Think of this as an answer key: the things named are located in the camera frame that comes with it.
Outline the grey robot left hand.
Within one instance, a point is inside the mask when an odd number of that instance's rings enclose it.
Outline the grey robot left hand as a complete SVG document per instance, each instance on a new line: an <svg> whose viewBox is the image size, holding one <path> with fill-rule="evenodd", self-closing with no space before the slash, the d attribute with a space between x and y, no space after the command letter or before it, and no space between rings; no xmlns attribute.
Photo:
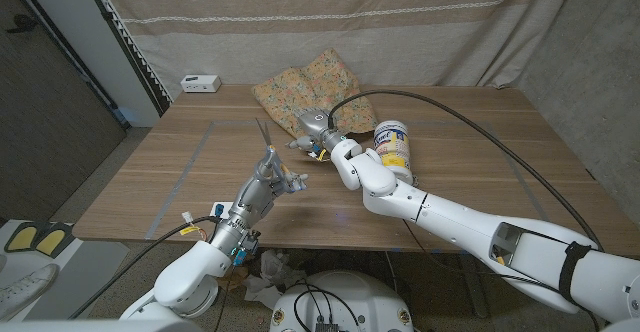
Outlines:
<svg viewBox="0 0 640 332"><path fill-rule="evenodd" d="M212 214L221 221L209 243L227 256L238 249L251 228L271 210L277 197L307 188L307 174L290 171L279 158L275 147L268 145L253 175L241 186L229 208L215 207Z"/></svg>

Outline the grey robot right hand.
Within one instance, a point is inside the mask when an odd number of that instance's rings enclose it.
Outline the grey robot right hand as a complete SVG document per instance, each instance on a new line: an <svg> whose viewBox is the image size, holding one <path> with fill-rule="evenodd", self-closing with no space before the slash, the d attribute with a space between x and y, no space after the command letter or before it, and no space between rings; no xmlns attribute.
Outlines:
<svg viewBox="0 0 640 332"><path fill-rule="evenodd" d="M290 149L300 149L319 157L322 150L331 152L335 146L346 139L337 129L330 127L333 121L328 112L319 108L307 108L294 114L304 135L287 144Z"/></svg>

